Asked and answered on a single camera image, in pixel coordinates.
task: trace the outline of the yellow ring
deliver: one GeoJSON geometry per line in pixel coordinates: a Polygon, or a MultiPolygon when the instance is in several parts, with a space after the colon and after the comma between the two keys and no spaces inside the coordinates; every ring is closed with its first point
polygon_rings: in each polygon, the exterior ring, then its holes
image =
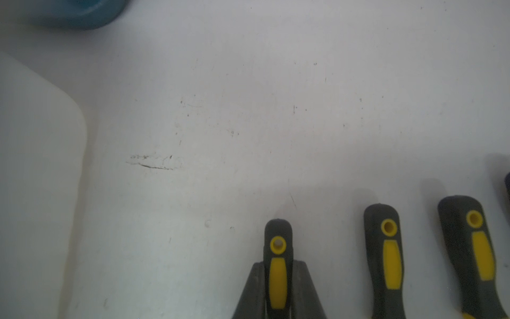
{"type": "Polygon", "coordinates": [[[275,254],[275,255],[281,255],[285,252],[285,249],[287,249],[287,243],[285,242],[285,239],[281,236],[274,236],[273,239],[271,240],[271,244],[269,244],[269,246],[271,247],[271,251],[275,254]],[[281,240],[282,241],[282,246],[281,247],[276,247],[274,245],[274,242],[277,241],[277,240],[281,240]]]}
{"type": "Polygon", "coordinates": [[[480,228],[483,225],[483,217],[477,210],[470,210],[466,215],[466,221],[473,228],[480,228]]]}
{"type": "Polygon", "coordinates": [[[398,230],[397,223],[393,219],[387,218],[382,221],[381,230],[384,235],[393,237],[398,230]]]}

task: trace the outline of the screwdriver handle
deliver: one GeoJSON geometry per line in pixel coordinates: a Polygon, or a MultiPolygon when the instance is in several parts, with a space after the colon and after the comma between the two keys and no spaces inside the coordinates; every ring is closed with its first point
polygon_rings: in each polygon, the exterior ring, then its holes
{"type": "Polygon", "coordinates": [[[481,204],[450,196],[438,204],[446,249],[462,291],[465,319],[507,319],[496,292],[496,260],[481,204]]]}
{"type": "Polygon", "coordinates": [[[374,289],[372,318],[405,319],[404,261],[398,213],[389,205],[371,205],[365,210],[364,222],[368,268],[374,289]]]}
{"type": "Polygon", "coordinates": [[[508,193],[508,199],[510,199],[510,173],[505,176],[506,192],[508,193]]]}
{"type": "Polygon", "coordinates": [[[266,310],[269,319],[288,319],[292,295],[292,227],[284,219],[273,219],[264,231],[266,310]]]}

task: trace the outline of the teal object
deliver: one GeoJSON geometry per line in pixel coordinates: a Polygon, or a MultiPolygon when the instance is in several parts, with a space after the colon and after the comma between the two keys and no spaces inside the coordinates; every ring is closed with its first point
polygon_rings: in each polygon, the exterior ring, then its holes
{"type": "Polygon", "coordinates": [[[107,25],[128,0],[21,0],[13,5],[16,20],[54,28],[89,30],[107,25]]]}

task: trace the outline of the yellow grip insert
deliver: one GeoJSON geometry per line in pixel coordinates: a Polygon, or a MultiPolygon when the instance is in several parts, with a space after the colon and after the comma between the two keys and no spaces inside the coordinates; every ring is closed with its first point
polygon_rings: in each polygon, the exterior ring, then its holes
{"type": "Polygon", "coordinates": [[[494,280],[496,268],[494,266],[494,256],[487,235],[483,231],[473,232],[471,240],[473,242],[473,253],[475,255],[480,279],[483,281],[494,280]]]}
{"type": "Polygon", "coordinates": [[[382,263],[386,288],[397,290],[402,285],[402,258],[398,243],[393,239],[385,239],[382,247],[382,263]]]}
{"type": "Polygon", "coordinates": [[[285,259],[281,257],[271,259],[269,301],[273,309],[284,309],[287,303],[287,268],[285,267],[285,259]]]}

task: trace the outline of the scratch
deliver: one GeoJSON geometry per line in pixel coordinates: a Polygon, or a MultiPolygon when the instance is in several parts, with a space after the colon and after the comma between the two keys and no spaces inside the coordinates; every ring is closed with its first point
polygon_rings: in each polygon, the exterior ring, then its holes
{"type": "Polygon", "coordinates": [[[126,163],[127,163],[127,164],[130,164],[130,165],[140,165],[140,166],[147,167],[147,168],[164,169],[164,170],[173,170],[173,168],[169,168],[169,167],[149,166],[149,165],[145,165],[145,164],[142,164],[142,163],[129,163],[129,162],[126,162],[126,163]]]}
{"type": "Polygon", "coordinates": [[[292,199],[292,204],[294,204],[294,207],[297,210],[296,202],[294,201],[294,198],[292,197],[292,194],[289,192],[290,198],[292,199]]]}
{"type": "Polygon", "coordinates": [[[150,156],[150,155],[131,155],[132,159],[135,159],[135,158],[147,159],[147,158],[152,158],[152,157],[153,156],[150,156]]]}

